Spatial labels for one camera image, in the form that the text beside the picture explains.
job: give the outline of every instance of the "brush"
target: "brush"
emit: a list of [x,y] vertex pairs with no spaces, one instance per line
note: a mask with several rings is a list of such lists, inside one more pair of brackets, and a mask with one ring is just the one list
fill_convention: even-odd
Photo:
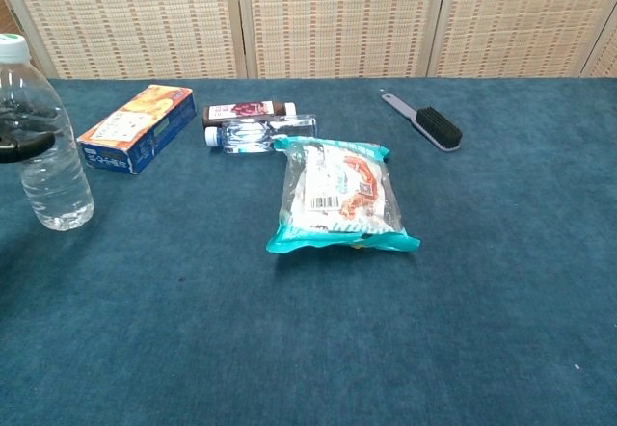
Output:
[[403,115],[429,142],[442,151],[454,151],[461,147],[463,133],[444,115],[432,107],[415,110],[392,93],[384,93],[382,98],[388,105]]

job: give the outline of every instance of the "barcode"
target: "barcode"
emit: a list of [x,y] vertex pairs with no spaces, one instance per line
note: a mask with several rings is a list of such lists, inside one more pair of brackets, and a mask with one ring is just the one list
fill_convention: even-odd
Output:
[[311,209],[338,209],[340,203],[338,197],[317,197],[310,199]]

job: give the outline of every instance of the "black bristles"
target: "black bristles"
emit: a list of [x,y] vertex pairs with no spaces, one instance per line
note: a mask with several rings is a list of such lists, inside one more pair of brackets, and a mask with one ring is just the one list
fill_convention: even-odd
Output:
[[444,148],[457,147],[463,138],[460,129],[432,107],[417,110],[416,124]]

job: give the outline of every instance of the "teal carpet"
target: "teal carpet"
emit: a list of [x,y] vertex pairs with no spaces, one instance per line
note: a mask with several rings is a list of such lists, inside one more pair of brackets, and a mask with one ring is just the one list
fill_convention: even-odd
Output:
[[[213,153],[201,119],[140,175],[87,169],[94,217],[67,233],[0,167],[0,423],[617,423],[617,80],[161,82],[388,147],[422,245],[267,253],[285,157]],[[80,134],[147,83],[54,85]]]

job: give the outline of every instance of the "bottle label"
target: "bottle label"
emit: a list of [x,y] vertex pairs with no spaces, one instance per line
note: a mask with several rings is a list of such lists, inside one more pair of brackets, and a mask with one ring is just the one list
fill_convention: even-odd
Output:
[[157,117],[148,113],[116,111],[96,129],[91,139],[131,142],[137,134],[149,128],[157,120]]
[[226,120],[230,118],[263,115],[274,115],[274,103],[272,101],[217,105],[211,106],[208,110],[209,120]]

